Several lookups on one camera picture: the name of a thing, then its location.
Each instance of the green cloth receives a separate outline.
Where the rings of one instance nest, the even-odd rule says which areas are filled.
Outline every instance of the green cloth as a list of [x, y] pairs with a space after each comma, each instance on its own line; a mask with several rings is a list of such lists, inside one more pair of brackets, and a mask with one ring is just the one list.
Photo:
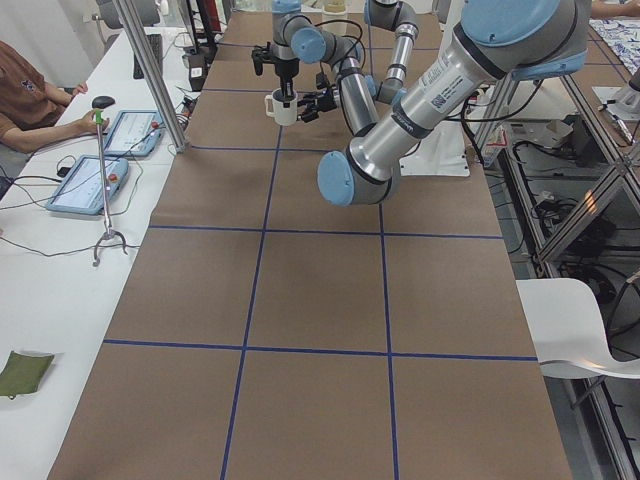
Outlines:
[[11, 352], [0, 373], [0, 396], [14, 399], [16, 395], [36, 392], [52, 361], [53, 355], [32, 357]]

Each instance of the white mug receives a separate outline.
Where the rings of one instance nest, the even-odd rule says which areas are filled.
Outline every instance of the white mug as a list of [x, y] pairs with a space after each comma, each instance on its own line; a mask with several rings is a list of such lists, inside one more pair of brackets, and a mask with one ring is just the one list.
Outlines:
[[296, 93], [293, 100], [287, 102], [286, 106], [283, 98], [280, 89], [274, 90], [264, 97], [264, 108], [267, 117], [275, 119], [278, 125], [288, 127], [298, 120], [298, 94]]

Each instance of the brown shirt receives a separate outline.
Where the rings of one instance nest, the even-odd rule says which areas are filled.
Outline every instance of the brown shirt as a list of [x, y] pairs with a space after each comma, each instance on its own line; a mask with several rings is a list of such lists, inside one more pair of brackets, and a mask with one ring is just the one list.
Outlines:
[[49, 100], [44, 77], [18, 52], [0, 42], [0, 138], [12, 128], [54, 125], [64, 107]]

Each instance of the white plastic seat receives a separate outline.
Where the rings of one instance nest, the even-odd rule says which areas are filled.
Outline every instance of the white plastic seat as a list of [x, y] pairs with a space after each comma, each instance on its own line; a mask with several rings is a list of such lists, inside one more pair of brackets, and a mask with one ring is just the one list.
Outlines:
[[542, 374], [555, 378], [640, 378], [640, 359], [615, 360], [586, 284], [572, 278], [516, 281]]

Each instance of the white desk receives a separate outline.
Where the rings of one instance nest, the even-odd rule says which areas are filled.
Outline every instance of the white desk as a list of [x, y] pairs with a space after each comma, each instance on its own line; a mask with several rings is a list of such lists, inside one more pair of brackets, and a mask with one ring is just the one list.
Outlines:
[[[174, 105], [189, 90], [182, 50], [172, 46], [181, 29], [165, 28], [164, 78]], [[183, 36], [177, 44], [183, 43]], [[133, 80], [133, 57], [126, 35], [113, 44], [87, 84], [89, 92], [74, 99], [60, 119], [67, 123], [90, 110], [98, 95], [110, 95], [116, 104], [105, 110], [114, 118], [122, 109], [155, 109], [147, 83]], [[144, 169], [129, 210], [113, 218], [114, 228], [128, 243], [139, 245], [171, 167], [174, 150], [165, 132], [154, 152], [140, 160]], [[43, 149], [27, 164], [23, 175], [55, 177], [56, 164], [65, 155], [97, 154], [95, 137], [73, 139]], [[139, 173], [130, 164], [129, 178], [112, 203], [112, 212], [122, 211]], [[49, 197], [55, 189], [50, 182], [23, 180], [37, 199]], [[0, 208], [29, 202], [13, 187], [0, 202]], [[104, 232], [102, 217], [84, 219], [54, 216], [36, 205], [0, 210], [4, 237], [47, 253], [88, 247]], [[53, 353], [52, 367], [40, 391], [9, 400], [0, 398], [0, 477], [42, 480], [47, 477], [75, 411], [104, 333], [118, 302], [131, 266], [135, 249], [128, 255], [120, 248], [103, 249], [101, 264], [92, 266], [92, 251], [45, 258], [0, 241], [0, 368], [11, 350]]]

